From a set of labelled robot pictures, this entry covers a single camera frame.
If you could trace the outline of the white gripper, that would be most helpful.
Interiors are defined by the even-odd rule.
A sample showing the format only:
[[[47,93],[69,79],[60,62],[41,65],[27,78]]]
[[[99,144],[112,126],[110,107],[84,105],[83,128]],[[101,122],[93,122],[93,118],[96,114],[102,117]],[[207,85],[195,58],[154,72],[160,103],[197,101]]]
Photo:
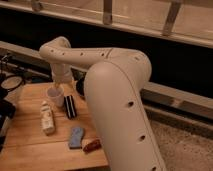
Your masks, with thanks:
[[[61,83],[69,83],[70,89],[75,90],[74,84],[71,82],[73,80],[73,74],[69,65],[63,63],[51,63],[50,66],[52,79],[55,82],[55,89],[59,89]]]

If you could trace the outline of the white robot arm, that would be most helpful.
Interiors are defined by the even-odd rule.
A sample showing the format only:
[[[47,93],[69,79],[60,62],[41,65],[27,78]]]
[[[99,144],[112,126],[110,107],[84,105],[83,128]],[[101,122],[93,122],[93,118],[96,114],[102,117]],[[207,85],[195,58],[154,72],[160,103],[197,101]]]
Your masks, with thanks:
[[[57,83],[68,82],[73,68],[86,73],[84,97],[111,171],[167,171],[140,96],[152,72],[143,52],[73,48],[57,37],[39,54]]]

